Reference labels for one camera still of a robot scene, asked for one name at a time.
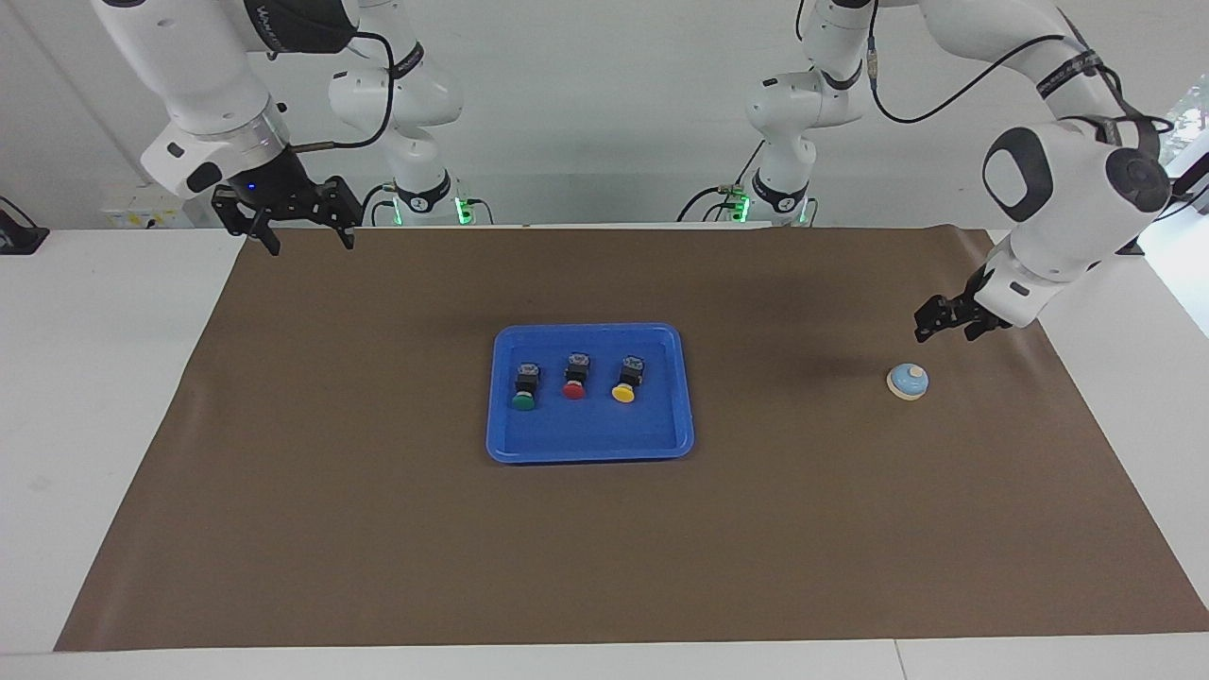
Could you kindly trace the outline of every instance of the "brown tablecloth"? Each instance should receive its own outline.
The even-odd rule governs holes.
[[[241,253],[59,650],[1209,629],[1041,329],[915,344],[984,235],[283,242]],[[494,335],[623,321],[681,330],[696,448],[493,462]]]

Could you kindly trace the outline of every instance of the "yellow button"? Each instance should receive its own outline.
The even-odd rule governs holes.
[[[624,382],[618,385],[617,387],[613,388],[613,398],[617,399],[618,402],[621,402],[623,404],[629,404],[634,402],[635,399],[634,387],[630,387]]]

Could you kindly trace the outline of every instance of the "green button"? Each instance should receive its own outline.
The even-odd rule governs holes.
[[[531,411],[537,407],[537,402],[533,400],[533,394],[527,392],[521,392],[513,397],[513,408],[519,411]]]

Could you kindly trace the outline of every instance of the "blue tray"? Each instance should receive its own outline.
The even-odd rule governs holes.
[[[562,396],[567,357],[591,357],[580,400]],[[621,359],[646,362],[637,399],[611,392]],[[511,405],[516,370],[542,367],[537,408]],[[496,338],[487,409],[487,451],[509,465],[678,459],[693,448],[684,352],[679,333],[660,323],[514,325]]]

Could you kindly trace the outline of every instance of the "white table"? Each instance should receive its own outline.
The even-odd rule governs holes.
[[[1209,678],[1209,634],[50,655],[239,247],[58,231],[0,258],[0,678]],[[1141,259],[1042,321],[1209,601],[1209,339]]]

